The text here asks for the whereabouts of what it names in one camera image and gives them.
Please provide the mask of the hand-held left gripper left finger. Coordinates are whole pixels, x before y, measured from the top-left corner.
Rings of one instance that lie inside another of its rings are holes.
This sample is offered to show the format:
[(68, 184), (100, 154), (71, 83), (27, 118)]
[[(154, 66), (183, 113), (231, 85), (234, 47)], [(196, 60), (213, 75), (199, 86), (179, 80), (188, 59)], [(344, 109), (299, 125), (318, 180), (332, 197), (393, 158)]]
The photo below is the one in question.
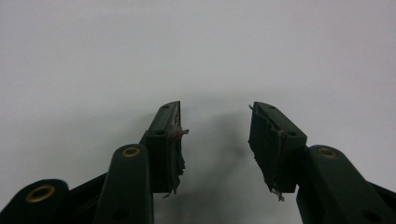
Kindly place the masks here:
[(153, 195), (177, 191), (187, 133), (180, 102), (162, 105), (139, 143), (113, 153), (92, 224), (154, 224)]

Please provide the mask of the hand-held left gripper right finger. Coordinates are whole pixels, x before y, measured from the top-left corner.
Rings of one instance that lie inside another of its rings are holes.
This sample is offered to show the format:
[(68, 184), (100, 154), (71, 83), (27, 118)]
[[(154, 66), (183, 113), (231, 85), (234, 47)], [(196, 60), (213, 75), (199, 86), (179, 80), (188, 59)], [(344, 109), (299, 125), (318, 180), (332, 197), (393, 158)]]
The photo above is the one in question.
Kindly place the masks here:
[(309, 147), (307, 136), (273, 105), (250, 109), (248, 143), (268, 189), (297, 194), (304, 224), (396, 224), (396, 193), (367, 181), (340, 150)]

